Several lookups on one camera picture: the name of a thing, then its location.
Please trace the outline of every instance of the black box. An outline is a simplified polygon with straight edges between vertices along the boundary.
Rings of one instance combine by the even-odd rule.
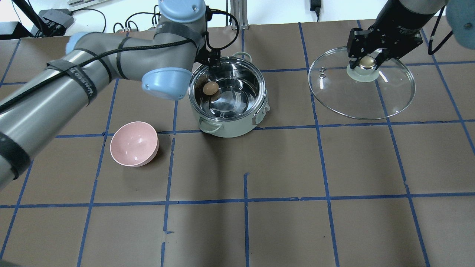
[[[30,32],[18,21],[0,22],[0,40],[19,39],[30,36]]]

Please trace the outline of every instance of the light blue joint cap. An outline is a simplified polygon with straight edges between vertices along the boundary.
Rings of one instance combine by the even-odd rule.
[[[91,32],[81,31],[81,32],[73,34],[69,38],[69,42],[66,44],[66,54],[71,53],[74,50],[74,47],[76,46],[79,39],[81,39],[84,35],[86,35],[88,33],[91,33]]]
[[[159,0],[158,5],[162,15],[178,23],[199,20],[206,12],[204,0]]]
[[[451,0],[447,4],[446,15],[457,42],[468,49],[475,49],[475,1]]]
[[[142,89],[156,97],[180,100],[188,91],[191,72],[180,67],[151,70],[142,77]]]

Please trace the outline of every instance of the pot handle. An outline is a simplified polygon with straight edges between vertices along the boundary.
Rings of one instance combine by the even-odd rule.
[[[223,124],[210,123],[206,120],[203,120],[203,118],[200,118],[198,123],[199,123],[199,126],[200,126],[199,128],[207,134],[215,133],[219,129],[221,129],[221,127],[223,126]]]
[[[249,62],[252,62],[252,57],[251,57],[251,55],[250,55],[249,53],[246,53],[246,52],[243,52],[243,51],[234,53],[233,57],[241,56],[241,55],[248,57],[248,58],[249,58],[248,61],[249,61]]]

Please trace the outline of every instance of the black strap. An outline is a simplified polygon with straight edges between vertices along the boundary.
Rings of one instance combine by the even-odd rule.
[[[48,62],[46,69],[55,69],[66,72],[73,80],[75,80],[84,90],[87,95],[88,103],[91,102],[97,96],[97,89],[93,81],[89,76],[82,70],[81,67],[75,65],[64,59],[58,59]]]
[[[130,39],[130,38],[131,38],[131,37],[125,37],[125,38],[122,40],[122,42],[120,42],[118,49],[121,49],[121,48],[124,46],[125,42],[126,42],[128,39]],[[118,53],[118,54],[117,54],[117,62],[116,62],[116,63],[117,63],[117,71],[119,72],[120,76],[122,76],[122,78],[128,80],[128,78],[127,78],[127,77],[125,76],[125,74],[122,72],[122,67],[120,66],[120,65],[121,65],[121,64],[120,64],[121,54],[122,54],[122,53]]]
[[[88,50],[86,48],[76,48],[75,50],[81,50],[81,51],[84,51],[94,57],[97,56],[96,53],[94,53],[93,51],[91,50]],[[105,70],[107,71],[107,74],[109,75],[109,83],[112,82],[112,72],[111,72],[111,69],[109,68],[109,66],[104,62],[104,60],[102,58],[99,58],[98,59],[99,62],[101,62],[101,64],[104,66]]]
[[[199,32],[181,23],[173,21],[164,22],[158,26],[157,33],[153,37],[155,38],[157,34],[161,33],[171,33],[190,39],[198,50],[204,45],[204,38]]]
[[[0,156],[11,165],[11,171],[15,175],[13,180],[18,179],[31,163],[26,151],[2,132],[0,132]]]

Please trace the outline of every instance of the blue tape line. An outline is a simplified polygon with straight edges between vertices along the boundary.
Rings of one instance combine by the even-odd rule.
[[[318,127],[320,127],[320,128],[327,128],[327,127],[342,127],[342,126],[358,127],[358,126],[382,126],[382,125],[388,125],[388,124],[387,124],[387,123],[322,124],[322,125],[319,125]]]
[[[24,85],[26,82],[19,82],[19,83],[3,83],[3,86],[16,86],[16,85]]]
[[[76,267],[81,266],[81,261],[82,261],[82,257],[83,257],[83,251],[84,251],[84,244],[86,243],[87,229],[89,227],[89,220],[91,219],[92,207],[94,206],[95,191],[97,189],[97,178],[99,177],[99,174],[101,172],[102,160],[104,158],[105,143],[107,141],[107,136],[109,134],[109,126],[110,126],[110,123],[111,123],[112,110],[114,109],[115,93],[117,92],[118,85],[119,85],[119,79],[116,79],[115,80],[115,85],[114,85],[114,92],[112,93],[111,104],[110,104],[110,107],[109,107],[109,115],[107,117],[107,123],[106,123],[106,126],[105,126],[105,133],[104,133],[104,140],[103,140],[102,148],[101,148],[101,154],[99,156],[99,162],[97,163],[97,171],[96,171],[96,174],[95,174],[94,185],[93,185],[92,192],[91,192],[91,199],[89,201],[89,205],[88,205],[88,209],[87,209],[86,222],[85,222],[85,225],[84,225],[83,237],[81,239],[81,246],[79,247],[79,255],[77,257]]]
[[[178,205],[200,205],[200,204],[220,204],[220,203],[241,203],[244,199],[226,199],[226,200],[179,200],[174,201]]]
[[[473,64],[475,61],[449,61],[449,62],[438,62],[436,61],[435,64],[437,65],[451,65],[451,64]]]
[[[22,204],[19,208],[71,208],[89,207],[89,203],[61,203],[61,204]]]
[[[163,262],[165,261],[165,242],[161,243],[161,250],[160,250],[160,267],[163,267]]]
[[[268,127],[256,127],[254,130],[285,130],[285,129],[313,129],[315,125],[297,125],[297,126],[268,126]]]
[[[241,51],[244,52],[244,31],[241,30]]]
[[[5,77],[7,76],[8,70],[10,69],[11,63],[13,62],[13,59],[18,51],[18,47],[20,46],[20,41],[21,39],[18,39],[17,45],[15,46],[15,49],[13,50],[13,53],[11,54],[10,61],[8,62],[7,68],[5,69],[5,73],[3,73],[3,76],[0,80],[0,86],[3,84],[5,81]]]
[[[307,74],[308,74],[309,71],[310,71],[310,68],[309,68],[309,64],[308,64],[307,48],[305,46],[304,32],[302,30],[302,24],[300,22],[298,23],[298,27],[299,27],[299,31],[300,31],[300,38],[302,39],[302,46],[304,48],[305,66],[307,67]],[[325,168],[325,159],[324,159],[324,156],[323,156],[323,147],[322,147],[322,140],[321,140],[321,135],[320,135],[320,127],[319,127],[319,124],[318,124],[317,114],[315,112],[314,96],[311,93],[310,93],[310,99],[312,101],[312,108],[313,108],[313,114],[314,114],[313,118],[315,119],[315,129],[317,130],[318,150],[319,150],[319,153],[320,153],[320,161],[322,163],[323,182],[325,184],[325,196],[326,196],[327,208],[328,208],[328,220],[329,220],[329,223],[330,223],[330,232],[331,232],[331,235],[332,235],[333,253],[334,253],[334,256],[335,256],[336,267],[340,267],[340,261],[339,261],[339,258],[338,258],[338,248],[336,246],[335,227],[334,227],[334,224],[333,224],[332,203],[331,203],[331,198],[330,198],[330,190],[328,188],[328,181],[327,181],[326,168]]]
[[[176,131],[177,134],[195,134],[195,133],[202,133],[201,130],[182,130],[182,131]]]
[[[433,66],[435,65],[434,62],[428,62],[428,63],[407,63],[406,66]]]
[[[77,257],[76,267],[81,266],[81,260],[83,259],[84,244],[86,243],[87,228],[89,227],[89,220],[91,219],[92,203],[94,202],[95,190],[97,188],[97,179],[94,180],[94,186],[91,193],[91,200],[88,205],[86,222],[84,225],[83,237],[81,238],[81,246],[79,247],[79,256]]]
[[[173,111],[173,135],[177,133],[177,113],[178,113],[178,101],[175,100],[175,110]]]
[[[426,122],[391,122],[392,125],[415,125],[415,124],[455,124],[460,123],[459,120],[456,121],[426,121]]]
[[[0,251],[0,259],[3,258],[3,253],[5,253],[5,248],[7,247],[8,238],[10,237],[11,229],[13,228],[13,223],[15,222],[15,218],[17,217],[18,208],[20,206],[21,198],[23,197],[23,193],[25,192],[25,188],[27,186],[28,178],[31,173],[31,167],[33,167],[33,161],[30,163],[28,167],[27,175],[25,176],[25,180],[23,181],[23,185],[21,186],[20,194],[18,196],[17,204],[15,205],[15,210],[13,211],[13,215],[11,216],[10,225],[8,226],[7,235],[5,236],[5,240],[3,241],[3,246],[1,247]]]
[[[126,206],[159,206],[165,205],[166,201],[144,201],[144,202],[116,202],[116,203],[94,203],[94,207],[126,207]]]
[[[453,193],[418,193],[397,195],[355,195],[355,196],[331,196],[331,200],[373,200],[373,199],[400,199],[400,198],[437,198],[437,197],[469,197],[475,196],[475,192]],[[174,201],[144,201],[144,202],[104,202],[93,203],[93,207],[124,207],[124,206],[161,206],[161,205],[206,205],[220,203],[245,203],[245,202],[289,202],[289,201],[326,201],[326,197],[287,197],[287,198],[253,198],[253,199],[224,199],[224,200],[174,200]],[[0,209],[12,209],[17,205],[0,205]],[[89,203],[58,203],[58,204],[20,204],[22,208],[64,208],[64,207],[88,207]]]
[[[426,41],[426,43],[428,43],[426,33],[424,32],[423,29],[421,29],[421,32],[422,32],[422,36],[424,37],[424,40]],[[467,136],[467,139],[468,139],[468,143],[470,144],[470,147],[472,148],[472,153],[475,155],[474,142],[472,141],[472,138],[470,137],[470,133],[468,132],[467,126],[465,125],[464,119],[462,118],[462,114],[460,113],[460,110],[458,109],[458,106],[455,103],[455,99],[452,96],[452,93],[450,92],[450,89],[448,88],[448,85],[447,85],[447,82],[444,78],[444,75],[442,74],[442,71],[440,70],[439,63],[437,62],[437,59],[434,55],[432,55],[432,60],[436,64],[437,72],[439,73],[439,76],[442,79],[442,83],[444,84],[444,87],[447,91],[447,94],[450,98],[450,101],[452,102],[452,105],[454,106],[454,109],[455,109],[455,112],[457,113],[458,119],[460,120],[460,123],[462,124],[462,127],[465,131],[465,135]]]
[[[373,196],[338,196],[332,200],[379,200],[379,199],[403,199],[407,195],[373,195]]]
[[[247,200],[247,178],[249,173],[244,174],[244,199]],[[244,232],[246,246],[246,267],[249,267],[249,212],[247,210],[248,202],[244,202]]]
[[[176,121],[176,113],[177,109],[175,109],[175,116],[174,116],[174,122],[173,124],[175,125]],[[170,192],[171,192],[171,178],[172,178],[172,172],[173,172],[173,153],[175,151],[175,138],[172,139],[171,141],[171,152],[170,152],[170,165],[168,168],[168,182],[167,182],[167,196],[165,200],[165,212],[163,215],[163,231],[167,231],[168,229],[168,212],[170,208]],[[165,242],[162,243],[162,248],[161,248],[161,254],[160,254],[160,259],[161,259],[161,266],[163,266],[163,261],[165,259],[165,247],[166,244]]]
[[[114,91],[112,92],[111,105],[109,107],[109,115],[107,117],[107,124],[105,125],[105,136],[109,134],[109,127],[111,125],[112,111],[114,110],[115,94],[117,93],[117,87],[119,86],[119,79],[115,80]]]
[[[173,152],[175,150],[175,138],[172,139],[171,142],[171,152],[170,152],[170,165],[168,168],[168,182],[167,182],[167,197],[166,197],[166,202],[170,202],[170,192],[171,192],[171,177],[172,177],[172,172],[173,172]],[[165,205],[165,215],[163,219],[163,231],[167,230],[168,226],[168,208],[169,205]]]
[[[377,79],[374,80],[374,82],[376,84],[376,89],[378,90],[381,105],[382,105],[383,110],[384,110],[384,115],[387,116],[388,112],[386,110],[386,105],[384,103],[384,99],[383,99],[383,96],[382,96],[380,85],[379,85]],[[421,250],[422,250],[422,255],[424,256],[424,261],[426,263],[426,267],[430,267],[430,262],[429,262],[429,258],[427,256],[426,246],[424,245],[424,240],[422,238],[422,233],[421,233],[420,227],[419,227],[419,221],[418,221],[417,215],[416,215],[416,209],[414,208],[414,203],[413,203],[412,198],[411,198],[411,192],[409,190],[409,186],[406,183],[406,180],[407,180],[406,179],[406,173],[404,171],[404,167],[402,166],[401,155],[399,153],[398,144],[396,143],[396,137],[394,136],[394,131],[392,129],[391,121],[389,120],[389,118],[386,118],[386,121],[388,123],[389,133],[391,135],[392,144],[394,146],[394,151],[396,152],[396,157],[398,159],[399,169],[401,171],[401,176],[402,176],[402,180],[404,182],[404,187],[406,188],[406,195],[407,195],[407,198],[408,198],[408,201],[409,201],[409,206],[410,206],[410,209],[411,209],[412,218],[414,220],[414,225],[416,227],[416,232],[417,232],[417,236],[418,236],[418,239],[419,239],[419,244],[420,244],[420,247],[421,247]]]
[[[92,133],[92,134],[64,134],[64,135],[57,135],[56,138],[83,138],[83,137],[101,137],[104,136],[105,133]]]
[[[304,71],[307,70],[306,68],[281,68],[281,69],[265,69],[261,70],[262,73],[264,72],[285,72],[285,71]]]

